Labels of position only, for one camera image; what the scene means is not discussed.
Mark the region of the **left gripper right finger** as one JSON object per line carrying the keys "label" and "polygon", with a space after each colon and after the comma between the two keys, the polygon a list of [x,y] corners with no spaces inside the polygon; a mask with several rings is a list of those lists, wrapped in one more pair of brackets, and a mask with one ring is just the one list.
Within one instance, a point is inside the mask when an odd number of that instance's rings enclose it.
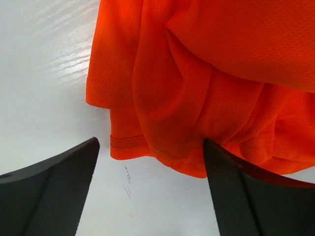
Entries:
{"label": "left gripper right finger", "polygon": [[315,185],[284,177],[205,140],[204,162],[221,236],[313,236]]}

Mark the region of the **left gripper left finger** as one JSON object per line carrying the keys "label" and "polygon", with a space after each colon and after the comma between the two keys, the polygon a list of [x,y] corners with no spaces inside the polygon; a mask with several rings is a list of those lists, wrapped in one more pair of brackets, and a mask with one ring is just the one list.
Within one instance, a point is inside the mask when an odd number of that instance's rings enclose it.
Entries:
{"label": "left gripper left finger", "polygon": [[74,236],[100,144],[93,137],[0,177],[2,236]]}

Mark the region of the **orange mesh shorts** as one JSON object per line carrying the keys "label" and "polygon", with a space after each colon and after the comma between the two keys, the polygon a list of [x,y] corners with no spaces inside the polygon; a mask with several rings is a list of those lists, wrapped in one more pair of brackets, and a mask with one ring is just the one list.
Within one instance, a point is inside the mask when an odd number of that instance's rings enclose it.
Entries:
{"label": "orange mesh shorts", "polygon": [[315,164],[312,0],[103,0],[86,85],[110,154],[206,177],[206,139],[286,175]]}

